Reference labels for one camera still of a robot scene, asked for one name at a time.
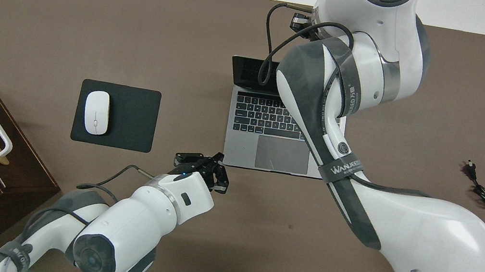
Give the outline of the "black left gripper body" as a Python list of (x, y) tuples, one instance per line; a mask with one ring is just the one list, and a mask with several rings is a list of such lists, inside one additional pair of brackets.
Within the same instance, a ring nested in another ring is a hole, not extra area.
[(183, 175), (199, 172), (207, 185), (215, 184), (216, 166), (213, 157), (202, 153), (177, 153), (174, 159), (173, 175)]

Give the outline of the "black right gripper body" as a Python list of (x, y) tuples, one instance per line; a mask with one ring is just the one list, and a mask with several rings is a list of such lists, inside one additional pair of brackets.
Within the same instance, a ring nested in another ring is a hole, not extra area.
[(290, 20), (289, 28), (291, 28), (291, 30), (293, 31), (300, 31), (304, 30), (304, 28), (307, 28), (309, 25), (311, 25), (310, 16), (300, 13), (294, 13), (292, 20)]

